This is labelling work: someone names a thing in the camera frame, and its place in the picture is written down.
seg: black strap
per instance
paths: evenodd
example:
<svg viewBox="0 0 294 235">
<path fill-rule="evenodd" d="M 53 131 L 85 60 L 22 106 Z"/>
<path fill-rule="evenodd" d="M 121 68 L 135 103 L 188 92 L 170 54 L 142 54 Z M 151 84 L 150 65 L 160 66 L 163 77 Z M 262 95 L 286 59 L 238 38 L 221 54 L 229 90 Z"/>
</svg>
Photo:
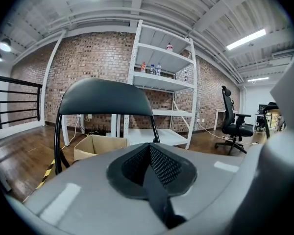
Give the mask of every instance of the black strap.
<svg viewBox="0 0 294 235">
<path fill-rule="evenodd" d="M 150 207 L 168 229 L 186 221 L 184 217 L 174 213 L 168 193 L 150 165 L 145 173 L 143 187 L 148 192 Z"/>
</svg>

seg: office chair headrest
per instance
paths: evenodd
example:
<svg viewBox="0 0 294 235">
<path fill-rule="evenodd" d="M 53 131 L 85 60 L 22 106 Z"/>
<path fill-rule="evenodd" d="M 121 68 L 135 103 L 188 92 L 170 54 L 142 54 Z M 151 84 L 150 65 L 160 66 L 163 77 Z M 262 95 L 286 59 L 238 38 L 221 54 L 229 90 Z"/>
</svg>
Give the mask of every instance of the office chair headrest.
<svg viewBox="0 0 294 235">
<path fill-rule="evenodd" d="M 226 88 L 226 86 L 222 86 L 222 92 L 226 95 L 226 96 L 231 96 L 231 91 L 229 89 Z"/>
</svg>

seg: shelf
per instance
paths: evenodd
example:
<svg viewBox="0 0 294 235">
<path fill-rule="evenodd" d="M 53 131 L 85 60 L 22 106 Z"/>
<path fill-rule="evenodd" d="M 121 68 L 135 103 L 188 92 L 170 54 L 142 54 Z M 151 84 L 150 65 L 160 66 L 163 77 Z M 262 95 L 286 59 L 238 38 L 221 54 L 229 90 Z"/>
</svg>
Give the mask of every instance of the shelf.
<svg viewBox="0 0 294 235">
<path fill-rule="evenodd" d="M 167 145 L 179 145 L 187 143 L 187 139 L 177 134 L 171 129 L 158 129 L 159 139 L 161 143 Z M 152 129 L 129 129 L 129 144 L 152 142 L 154 134 Z"/>
<path fill-rule="evenodd" d="M 162 109 L 153 109 L 152 112 L 157 116 L 191 117 L 193 115 L 192 113 L 186 111 L 172 111 Z"/>
<path fill-rule="evenodd" d="M 144 43 L 144 41 L 149 41 L 151 40 L 151 38 L 158 38 L 158 39 L 162 39 L 162 42 L 164 41 L 163 47 L 166 47 L 167 44 L 170 42 L 171 44 L 187 44 L 187 45 L 191 45 L 190 41 L 188 38 L 186 37 L 180 37 L 174 33 L 171 33 L 169 31 L 166 31 L 164 29 L 160 29 L 160 28 L 156 28 L 153 26 L 149 26 L 146 24 L 142 24 L 142 32 L 141 32 L 141 37 L 140 37 L 140 42 Z"/>
<path fill-rule="evenodd" d="M 161 64 L 161 69 L 164 71 L 177 73 L 190 64 L 193 60 L 186 58 L 180 54 L 168 51 L 165 48 L 155 47 L 143 43 L 138 43 L 138 51 L 136 57 L 136 65 L 141 65 L 143 62 L 148 67 L 152 64 L 157 66 L 158 62 Z"/>
<path fill-rule="evenodd" d="M 187 89 L 194 89 L 193 84 L 188 84 L 172 78 L 156 76 L 148 73 L 133 71 L 133 85 L 143 89 L 179 92 Z"/>
</svg>

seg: plastic bottle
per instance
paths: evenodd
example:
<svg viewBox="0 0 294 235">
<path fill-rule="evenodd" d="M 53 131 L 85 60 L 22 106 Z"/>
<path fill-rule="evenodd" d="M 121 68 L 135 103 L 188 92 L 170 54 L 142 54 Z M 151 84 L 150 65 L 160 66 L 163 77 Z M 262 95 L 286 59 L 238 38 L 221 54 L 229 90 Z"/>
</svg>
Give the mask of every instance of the plastic bottle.
<svg viewBox="0 0 294 235">
<path fill-rule="evenodd" d="M 150 74 L 155 75 L 155 65 L 152 64 L 150 67 Z"/>
<path fill-rule="evenodd" d="M 160 63 L 158 63 L 158 65 L 157 65 L 156 75 L 157 76 L 161 75 L 161 65 L 160 65 Z"/>
<path fill-rule="evenodd" d="M 167 50 L 168 51 L 173 51 L 173 46 L 171 45 L 171 43 L 168 43 Z"/>
<path fill-rule="evenodd" d="M 184 70 L 184 82 L 187 82 L 188 79 L 188 73 L 187 70 Z"/>
<path fill-rule="evenodd" d="M 141 72 L 146 73 L 146 64 L 145 64 L 145 62 L 143 62 L 142 65 L 141 65 Z"/>
</svg>

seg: office chair armrest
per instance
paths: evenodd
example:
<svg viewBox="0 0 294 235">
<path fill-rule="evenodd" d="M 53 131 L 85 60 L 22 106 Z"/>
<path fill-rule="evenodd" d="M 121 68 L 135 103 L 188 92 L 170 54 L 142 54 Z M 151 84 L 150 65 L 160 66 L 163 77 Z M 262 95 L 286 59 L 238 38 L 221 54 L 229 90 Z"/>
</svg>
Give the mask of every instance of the office chair armrest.
<svg viewBox="0 0 294 235">
<path fill-rule="evenodd" d="M 251 117 L 251 115 L 245 115 L 245 114 L 235 114 L 235 115 L 237 115 L 237 116 L 239 116 L 239 117 Z"/>
<path fill-rule="evenodd" d="M 238 119 L 236 120 L 236 131 L 238 132 L 241 125 L 245 122 L 245 117 L 251 117 L 251 115 L 245 115 L 245 114 L 236 114 L 238 116 Z"/>
</svg>

